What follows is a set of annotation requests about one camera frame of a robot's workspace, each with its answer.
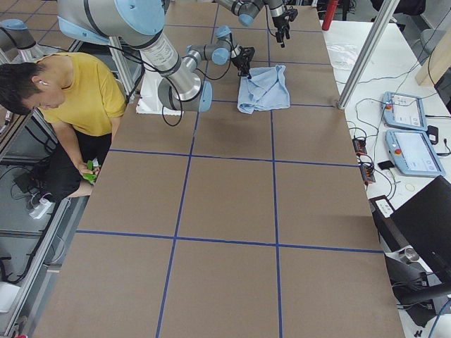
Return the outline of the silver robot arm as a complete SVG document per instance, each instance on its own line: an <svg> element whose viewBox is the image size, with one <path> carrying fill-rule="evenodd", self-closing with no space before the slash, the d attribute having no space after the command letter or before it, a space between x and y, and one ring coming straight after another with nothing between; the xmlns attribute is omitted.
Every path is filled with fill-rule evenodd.
<svg viewBox="0 0 451 338"><path fill-rule="evenodd" d="M122 38L140 52L146 74L161 76L158 97L165 108L205 112L213 90L196 74L199 64L232 62L240 77L249 77L254 48L239 45L230 28L222 26L215 44L189 46L187 55L180 57L163 32L167 7L166 1L59 1L58 23L64 35L91 44L107 45L112 37Z"/></svg>
<svg viewBox="0 0 451 338"><path fill-rule="evenodd" d="M220 6L228 9L233 15L237 16L240 23L249 27L262 9L269 10L276 32L273 35L282 48L285 47L285 39L290 39L290 23L293 22L298 10L289 7L284 1L280 0L218 0Z"/></svg>

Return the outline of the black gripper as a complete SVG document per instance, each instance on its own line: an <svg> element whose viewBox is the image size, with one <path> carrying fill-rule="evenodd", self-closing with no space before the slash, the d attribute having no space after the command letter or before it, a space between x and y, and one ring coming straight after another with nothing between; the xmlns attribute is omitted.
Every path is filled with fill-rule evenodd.
<svg viewBox="0 0 451 338"><path fill-rule="evenodd" d="M254 57L255 49L254 47L243 47L236 46L231 54L231 61L233 65L237 68L237 75L239 77L244 77L251 79L250 74L250 63Z"/></svg>
<svg viewBox="0 0 451 338"><path fill-rule="evenodd" d="M281 48L285 48L285 40L290 39L289 16L288 15L273 16L272 21L274 27L277 29L276 41L280 44Z"/></svg>

